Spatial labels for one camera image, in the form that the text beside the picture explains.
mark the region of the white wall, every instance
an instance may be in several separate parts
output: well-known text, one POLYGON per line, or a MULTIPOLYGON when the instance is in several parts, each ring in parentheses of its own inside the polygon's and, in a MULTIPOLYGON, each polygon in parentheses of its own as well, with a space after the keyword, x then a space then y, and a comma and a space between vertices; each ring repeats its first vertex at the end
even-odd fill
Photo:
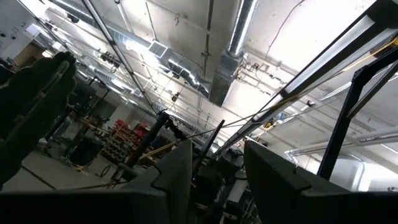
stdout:
POLYGON ((365 164, 360 191, 387 191, 389 187, 398 187, 398 174, 379 164, 365 164))
POLYGON ((31 42, 33 38, 25 33, 21 34, 16 41, 0 52, 0 57, 15 59, 31 42))
POLYGON ((338 159, 331 173, 330 182, 350 191, 358 191, 365 171, 361 161, 338 159))
POLYGON ((126 118, 129 116, 131 110, 132 108, 130 108, 128 105, 120 104, 113 112, 112 116, 109 118, 107 125, 109 127, 113 127, 117 120, 121 119, 125 121, 126 118))
POLYGON ((29 44, 30 41, 26 44, 28 40, 24 31, 34 18, 17 1, 0 0, 0 21, 0 32, 6 35, 0 37, 0 55, 4 57, 5 53, 5 56, 9 54, 14 58, 29 44))
MULTIPOLYGON (((320 162, 310 156, 296 158, 298 165, 313 174, 317 174, 320 162)), ((350 191, 358 191, 364 179, 365 163, 351 159, 338 159, 331 173, 330 182, 350 191)))

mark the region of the black metal frame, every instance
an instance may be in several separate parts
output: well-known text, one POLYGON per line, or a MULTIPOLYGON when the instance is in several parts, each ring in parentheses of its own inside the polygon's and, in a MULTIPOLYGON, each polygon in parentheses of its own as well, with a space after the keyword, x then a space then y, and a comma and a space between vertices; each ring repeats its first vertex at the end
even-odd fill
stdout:
POLYGON ((349 92, 340 111, 336 126, 331 135, 325 154, 321 161, 318 175, 329 180, 333 168, 335 167, 337 157, 346 137, 349 124, 355 114, 394 76, 398 71, 398 48, 391 50, 385 56, 376 59, 369 65, 360 68, 355 72, 351 81, 349 92), (363 87, 375 76, 381 69, 392 64, 381 79, 368 91, 362 99, 359 99, 363 87))

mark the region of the machine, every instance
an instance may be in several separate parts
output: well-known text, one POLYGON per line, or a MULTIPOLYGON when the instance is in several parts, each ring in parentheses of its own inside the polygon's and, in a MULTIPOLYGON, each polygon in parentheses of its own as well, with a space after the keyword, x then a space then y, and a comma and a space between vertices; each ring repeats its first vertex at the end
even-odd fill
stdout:
POLYGON ((121 190, 0 194, 0 220, 186 224, 191 170, 192 143, 186 140, 121 190))
POLYGON ((292 164, 254 142, 244 148, 246 174, 263 223, 292 220, 330 222, 394 217, 391 192, 350 192, 292 164))

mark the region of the ventilation duct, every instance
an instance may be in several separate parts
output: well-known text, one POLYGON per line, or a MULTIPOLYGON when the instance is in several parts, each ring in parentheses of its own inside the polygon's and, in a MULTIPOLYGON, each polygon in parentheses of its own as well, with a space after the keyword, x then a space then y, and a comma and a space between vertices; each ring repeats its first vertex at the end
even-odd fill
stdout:
POLYGON ((241 0, 231 40, 221 55, 210 91, 210 101, 221 107, 243 58, 243 44, 258 0, 241 0))
MULTIPOLYGON (((100 29, 95 20, 90 16, 87 10, 80 4, 72 0, 49 0, 53 4, 67 11, 69 14, 75 16, 79 20, 93 26, 96 29, 100 29)), ((199 76, 200 69, 196 68, 195 65, 183 58, 181 55, 175 53, 171 49, 159 44, 158 42, 148 42, 132 33, 128 30, 123 29, 117 24, 103 19, 109 33, 113 39, 129 49, 135 49, 140 54, 145 51, 152 54, 159 60, 166 69, 165 72, 172 72, 177 78, 182 77, 184 80, 192 86, 192 88, 199 91, 206 98, 209 97, 208 88, 205 86, 206 81, 202 80, 199 76), (160 50, 163 50, 166 54, 158 54, 160 50)))

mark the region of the wall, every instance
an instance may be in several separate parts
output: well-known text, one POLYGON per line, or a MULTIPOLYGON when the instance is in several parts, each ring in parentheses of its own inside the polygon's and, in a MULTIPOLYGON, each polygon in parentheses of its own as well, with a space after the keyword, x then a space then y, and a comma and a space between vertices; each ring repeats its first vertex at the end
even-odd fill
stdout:
POLYGON ((111 115, 111 117, 109 118, 109 121, 107 122, 107 125, 109 127, 113 127, 114 123, 118 120, 121 119, 123 121, 126 120, 127 116, 130 114, 131 112, 131 108, 120 104, 116 110, 113 112, 113 114, 111 115))
POLYGON ((398 188, 398 174, 379 164, 365 164, 365 173, 360 191, 387 191, 389 187, 398 188))
MULTIPOLYGON (((299 156, 297 164, 304 169, 317 174, 320 160, 313 156, 299 156)), ((338 159, 331 173, 330 182, 350 191, 359 191, 364 188, 366 163, 352 159, 338 159)))
POLYGON ((21 67, 29 66, 33 62, 31 59, 38 60, 43 57, 43 51, 43 48, 30 43, 14 58, 14 61, 21 67))
POLYGON ((34 18, 17 1, 0 0, 0 21, 0 33, 2 34, 0 55, 2 55, 7 48, 15 43, 26 42, 24 31, 34 22, 34 18))
POLYGON ((15 59, 33 40, 33 37, 23 33, 17 41, 12 42, 3 52, 0 53, 2 58, 15 59))
POLYGON ((330 182, 350 191, 358 191, 365 172, 364 163, 351 159, 338 159, 330 182))

